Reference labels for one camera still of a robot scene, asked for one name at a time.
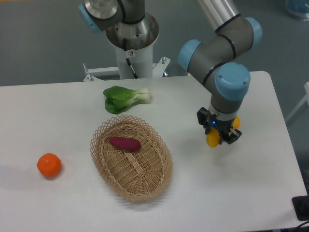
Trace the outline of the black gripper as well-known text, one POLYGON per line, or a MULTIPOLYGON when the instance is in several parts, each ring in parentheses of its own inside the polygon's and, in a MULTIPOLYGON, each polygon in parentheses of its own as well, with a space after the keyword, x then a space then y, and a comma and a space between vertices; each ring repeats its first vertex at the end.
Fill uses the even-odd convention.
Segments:
POLYGON ((218 130, 220 136, 220 145, 225 142, 232 144, 239 139, 242 132, 232 129, 233 122, 236 118, 236 112, 225 114, 219 111, 207 110, 201 107, 197 112, 198 123, 205 129, 207 135, 211 128, 218 130))

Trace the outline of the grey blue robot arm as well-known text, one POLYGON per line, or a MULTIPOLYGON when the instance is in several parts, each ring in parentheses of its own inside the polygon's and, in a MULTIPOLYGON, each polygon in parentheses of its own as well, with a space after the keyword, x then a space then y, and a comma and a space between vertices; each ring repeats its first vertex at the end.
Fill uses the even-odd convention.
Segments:
MULTIPOLYGON (((216 33, 210 43, 190 40, 178 54, 178 63, 211 93, 208 109, 197 113, 207 143, 231 144, 240 136, 237 113, 248 92, 251 76, 234 59, 262 39, 260 24, 244 18, 231 0, 199 2, 216 33)), ((117 54, 122 79, 154 77, 153 44, 159 35, 157 20, 146 13, 142 0, 86 0, 78 7, 94 33, 105 32, 117 54)))

